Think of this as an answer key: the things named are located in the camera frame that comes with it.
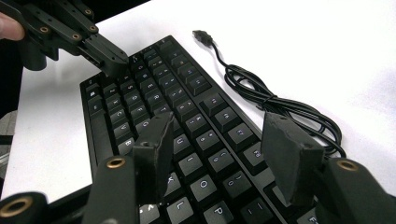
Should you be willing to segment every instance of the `black plastic part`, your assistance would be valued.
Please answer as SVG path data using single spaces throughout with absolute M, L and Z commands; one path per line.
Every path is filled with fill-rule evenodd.
M 134 160 L 115 156 L 99 163 L 83 224 L 138 223 Z
M 396 223 L 394 201 L 361 164 L 329 159 L 318 179 L 324 184 L 315 188 L 320 224 Z
M 0 202 L 0 223 L 46 223 L 48 205 L 46 197 L 37 192 L 12 195 Z
M 138 202 L 159 203 L 167 189 L 173 155 L 173 113 L 151 119 L 134 143 L 132 154 L 138 172 Z
M 290 119 L 266 112 L 262 154 L 285 200 L 311 205 L 314 170 L 322 165 L 324 148 Z

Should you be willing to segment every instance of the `keyboard frame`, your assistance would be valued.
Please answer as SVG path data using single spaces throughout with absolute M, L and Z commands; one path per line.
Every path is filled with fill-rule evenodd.
M 165 64 L 168 66 L 168 68 L 172 71 L 172 74 L 177 78 L 177 81 L 179 84 L 183 87 L 185 92 L 189 95 L 189 97 L 192 99 L 192 101 L 195 103 L 196 107 L 198 108 L 199 112 L 205 117 L 206 121 L 210 124 L 211 128 L 213 131 L 218 135 L 218 137 L 221 139 L 221 142 L 224 144 L 225 147 L 227 147 L 228 151 L 233 155 L 233 158 L 235 161 L 239 164 L 240 169 L 244 172 L 244 174 L 247 176 L 247 178 L 250 180 L 251 184 L 256 188 L 256 190 L 259 192 L 259 194 L 262 196 L 262 198 L 265 200 L 265 202 L 268 204 L 268 206 L 271 208 L 271 210 L 274 212 L 274 215 L 280 220 L 281 223 L 288 223 L 285 218 L 280 214 L 274 203 L 271 201 L 270 197 L 264 192 L 264 189 L 268 186 L 270 186 L 272 183 L 274 183 L 275 178 L 270 170 L 269 167 L 258 173 L 257 175 L 252 175 L 248 168 L 245 166 L 245 164 L 240 160 L 238 154 L 242 153 L 244 150 L 246 150 L 248 147 L 244 148 L 238 153 L 235 153 L 231 146 L 227 143 L 227 140 L 224 139 L 223 134 L 216 128 L 215 124 L 213 123 L 212 119 L 206 114 L 206 112 L 203 110 L 201 107 L 200 103 L 206 99 L 207 97 L 218 93 L 223 100 L 231 107 L 234 112 L 241 118 L 241 120 L 246 123 L 246 125 L 249 127 L 249 129 L 256 135 L 258 138 L 258 141 L 262 140 L 262 131 L 257 127 L 257 125 L 248 117 L 248 115 L 231 99 L 231 97 L 222 89 L 221 86 L 204 70 L 204 68 L 201 67 L 198 62 L 196 62 L 190 54 L 171 36 L 167 36 L 163 39 L 171 39 L 173 44 L 177 46 L 178 49 L 181 50 L 181 53 L 184 54 L 184 56 L 190 61 L 190 63 L 198 70 L 199 73 L 201 73 L 202 76 L 205 77 L 207 82 L 212 86 L 208 90 L 198 94 L 197 96 L 193 96 L 190 92 L 187 86 L 184 84 L 184 82 L 181 80 L 181 78 L 178 76 L 177 71 L 175 71 L 175 68 L 169 64 L 168 61 L 163 59 L 165 61 Z M 156 46 L 156 43 L 159 43 L 161 40 L 158 42 L 155 42 L 146 48 L 150 46 L 155 46 L 158 54 L 163 58 L 161 52 Z M 88 141 L 88 147 L 89 147 L 89 154 L 90 154 L 90 164 L 92 168 L 92 179 L 94 179 L 94 173 L 96 172 L 96 156 L 93 152 L 93 140 L 92 140 L 92 130 L 90 129 L 91 123 L 90 123 L 90 114 L 89 114 L 89 108 L 87 104 L 87 92 L 85 91 L 85 81 L 80 83 L 80 92 L 81 92 L 81 99 L 83 102 L 83 113 L 84 113 L 84 120 L 85 120 L 85 125 L 86 125 L 86 133 L 87 133 L 87 141 Z M 307 211 L 303 212 L 300 214 L 300 216 L 306 214 Z

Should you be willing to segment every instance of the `black mechanical arm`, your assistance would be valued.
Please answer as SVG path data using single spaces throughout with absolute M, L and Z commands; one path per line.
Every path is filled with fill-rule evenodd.
M 0 12 L 18 21 L 25 38 L 18 42 L 23 66 L 40 71 L 46 56 L 58 61 L 59 49 L 84 56 L 109 77 L 119 77 L 128 69 L 128 55 L 99 34 L 93 11 L 80 0 L 35 1 L 20 5 L 0 0 Z
M 396 223 L 395 200 L 369 171 L 352 160 L 325 160 L 324 150 L 290 119 L 265 113 L 262 153 L 287 202 L 318 200 L 320 224 Z
M 130 154 L 102 161 L 91 186 L 48 204 L 38 192 L 0 202 L 0 223 L 139 223 L 139 205 L 163 201 L 173 155 L 173 113 L 155 116 Z

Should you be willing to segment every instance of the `robotic hand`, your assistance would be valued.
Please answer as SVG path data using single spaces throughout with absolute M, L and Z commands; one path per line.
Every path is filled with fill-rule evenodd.
M 139 223 L 139 205 L 161 203 L 173 156 L 173 114 L 155 116 L 125 156 L 99 163 L 91 186 L 47 204 L 38 192 L 0 202 L 0 223 Z
M 0 12 L 25 30 L 19 49 L 23 66 L 29 70 L 44 69 L 46 56 L 58 61 L 58 49 L 84 56 L 109 77 L 122 76 L 128 69 L 128 55 L 99 35 L 92 10 L 80 0 L 36 1 L 23 6 L 0 0 Z

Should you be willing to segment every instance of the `person's hand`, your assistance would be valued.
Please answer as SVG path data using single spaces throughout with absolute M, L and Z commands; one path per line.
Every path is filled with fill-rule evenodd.
M 21 40 L 23 37 L 24 30 L 22 26 L 14 19 L 0 12 L 0 39 Z

